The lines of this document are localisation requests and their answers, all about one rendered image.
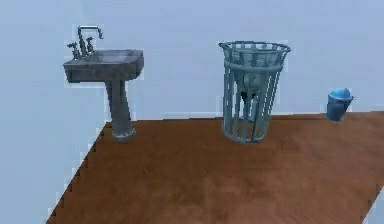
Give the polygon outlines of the grey pedestal sink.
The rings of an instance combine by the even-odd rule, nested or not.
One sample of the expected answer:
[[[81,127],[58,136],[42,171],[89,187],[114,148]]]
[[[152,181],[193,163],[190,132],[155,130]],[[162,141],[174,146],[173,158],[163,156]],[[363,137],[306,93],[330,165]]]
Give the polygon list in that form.
[[[103,82],[112,119],[112,136],[128,141],[136,130],[132,124],[125,82],[140,76],[144,53],[138,49],[95,50],[91,56],[63,64],[69,83]]]

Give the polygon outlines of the small blue lidded bin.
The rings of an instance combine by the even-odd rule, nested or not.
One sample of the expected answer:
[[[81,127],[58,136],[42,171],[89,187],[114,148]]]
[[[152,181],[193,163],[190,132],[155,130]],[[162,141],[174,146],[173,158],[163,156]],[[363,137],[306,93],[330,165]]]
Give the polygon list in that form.
[[[337,88],[328,94],[326,117],[331,121],[340,121],[354,97],[348,88]]]

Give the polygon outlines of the green slatted garbage container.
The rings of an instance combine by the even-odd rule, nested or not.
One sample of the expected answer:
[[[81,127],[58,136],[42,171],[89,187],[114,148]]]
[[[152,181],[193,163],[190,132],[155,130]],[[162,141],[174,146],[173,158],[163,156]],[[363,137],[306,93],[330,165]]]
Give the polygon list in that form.
[[[291,48],[262,41],[219,43],[224,54],[222,131],[229,139],[255,143],[267,134],[280,73]]]

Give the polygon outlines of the grey sink faucet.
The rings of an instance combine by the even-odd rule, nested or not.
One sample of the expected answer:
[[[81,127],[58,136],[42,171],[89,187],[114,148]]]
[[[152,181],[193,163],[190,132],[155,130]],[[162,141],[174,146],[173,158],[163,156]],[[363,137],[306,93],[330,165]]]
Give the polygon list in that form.
[[[68,48],[72,48],[72,55],[74,60],[83,59],[87,56],[90,56],[94,49],[91,41],[92,37],[88,37],[86,39],[83,38],[82,31],[83,30],[96,30],[98,33],[98,37],[100,39],[103,38],[102,30],[97,25],[81,25],[77,28],[78,42],[73,42],[67,45]]]

